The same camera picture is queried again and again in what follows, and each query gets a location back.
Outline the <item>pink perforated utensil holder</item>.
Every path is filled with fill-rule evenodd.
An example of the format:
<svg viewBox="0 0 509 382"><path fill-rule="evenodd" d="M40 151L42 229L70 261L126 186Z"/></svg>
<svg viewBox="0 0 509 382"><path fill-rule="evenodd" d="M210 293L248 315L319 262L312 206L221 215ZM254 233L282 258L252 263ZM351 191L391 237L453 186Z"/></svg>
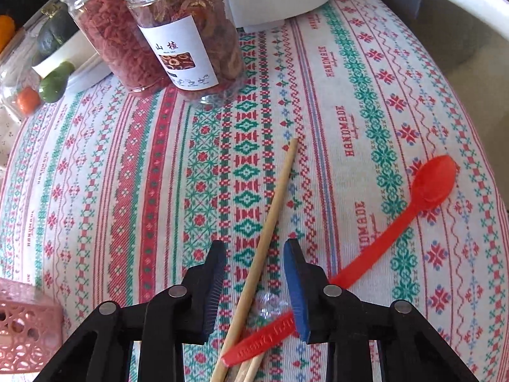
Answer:
<svg viewBox="0 0 509 382"><path fill-rule="evenodd" d="M37 372L62 344L63 309L36 287L2 279L1 373Z"/></svg>

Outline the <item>red plastic spoon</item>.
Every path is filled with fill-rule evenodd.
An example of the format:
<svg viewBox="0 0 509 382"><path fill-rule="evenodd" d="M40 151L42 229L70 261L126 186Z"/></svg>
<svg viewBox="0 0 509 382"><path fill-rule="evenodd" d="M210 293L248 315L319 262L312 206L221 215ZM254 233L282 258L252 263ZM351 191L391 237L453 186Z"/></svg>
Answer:
<svg viewBox="0 0 509 382"><path fill-rule="evenodd" d="M438 207L454 186L457 163L448 155L426 162L417 172L411 186L411 203L375 241L367 246L349 265L331 279L336 286L348 289L371 269L391 245L405 232L417 215ZM298 287L292 298L298 305L279 318L254 332L222 354L221 363L227 367L241 364L298 333L307 342L311 336L310 312L304 306L304 289Z"/></svg>

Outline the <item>white ceramic bowl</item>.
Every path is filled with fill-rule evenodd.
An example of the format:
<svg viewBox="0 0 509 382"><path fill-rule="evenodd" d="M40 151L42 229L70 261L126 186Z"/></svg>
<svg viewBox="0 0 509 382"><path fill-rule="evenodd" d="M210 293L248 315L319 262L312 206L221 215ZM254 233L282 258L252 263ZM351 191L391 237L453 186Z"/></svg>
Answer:
<svg viewBox="0 0 509 382"><path fill-rule="evenodd" d="M73 64L75 68L67 83L66 91L69 93L88 90L111 74L109 67L81 30L32 68L41 78L46 78L53 69L65 61Z"/></svg>

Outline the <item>glass jar with tomatoes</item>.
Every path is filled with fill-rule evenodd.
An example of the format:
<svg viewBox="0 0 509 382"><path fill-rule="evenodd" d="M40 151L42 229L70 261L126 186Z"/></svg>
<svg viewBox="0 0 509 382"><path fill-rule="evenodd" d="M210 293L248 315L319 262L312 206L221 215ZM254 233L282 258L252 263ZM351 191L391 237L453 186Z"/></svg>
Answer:
<svg viewBox="0 0 509 382"><path fill-rule="evenodd" d="M33 32L20 28L1 52L1 106L18 124L24 114L17 104L18 94L30 87L37 89L40 76L33 69L37 56L37 37Z"/></svg>

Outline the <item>hawthorn slice jar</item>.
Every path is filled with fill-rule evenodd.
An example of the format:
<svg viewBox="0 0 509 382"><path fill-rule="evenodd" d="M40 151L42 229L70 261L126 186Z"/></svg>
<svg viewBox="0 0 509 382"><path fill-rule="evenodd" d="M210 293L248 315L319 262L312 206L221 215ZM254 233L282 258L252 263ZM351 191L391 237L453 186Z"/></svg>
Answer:
<svg viewBox="0 0 509 382"><path fill-rule="evenodd" d="M124 0L173 85L189 101L221 105L244 82L227 0Z"/></svg>

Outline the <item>dark green squash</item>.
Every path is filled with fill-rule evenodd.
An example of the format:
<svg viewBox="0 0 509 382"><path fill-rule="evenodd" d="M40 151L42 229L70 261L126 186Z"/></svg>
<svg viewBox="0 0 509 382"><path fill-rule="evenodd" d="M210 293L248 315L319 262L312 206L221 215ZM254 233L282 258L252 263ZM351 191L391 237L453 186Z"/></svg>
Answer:
<svg viewBox="0 0 509 382"><path fill-rule="evenodd" d="M79 31L66 4L51 4L42 11L42 14L46 17L46 22L37 35L37 53L40 61L57 51Z"/></svg>

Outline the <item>goji berry jar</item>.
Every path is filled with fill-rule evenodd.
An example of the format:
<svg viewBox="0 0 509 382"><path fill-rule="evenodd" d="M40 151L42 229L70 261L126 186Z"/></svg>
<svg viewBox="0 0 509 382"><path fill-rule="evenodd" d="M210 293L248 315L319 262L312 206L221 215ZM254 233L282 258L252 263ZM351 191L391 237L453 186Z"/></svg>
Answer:
<svg viewBox="0 0 509 382"><path fill-rule="evenodd" d="M146 96L170 85L124 0L60 0L123 86Z"/></svg>

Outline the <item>orange tangerine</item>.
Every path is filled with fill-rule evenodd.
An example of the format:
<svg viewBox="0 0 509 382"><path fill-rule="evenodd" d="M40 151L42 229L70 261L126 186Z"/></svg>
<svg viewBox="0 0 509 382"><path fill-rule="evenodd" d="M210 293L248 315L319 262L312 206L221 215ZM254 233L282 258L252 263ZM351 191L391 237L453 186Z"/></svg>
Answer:
<svg viewBox="0 0 509 382"><path fill-rule="evenodd" d="M16 24L14 20L7 16L0 16L0 52L9 44L16 33Z"/></svg>

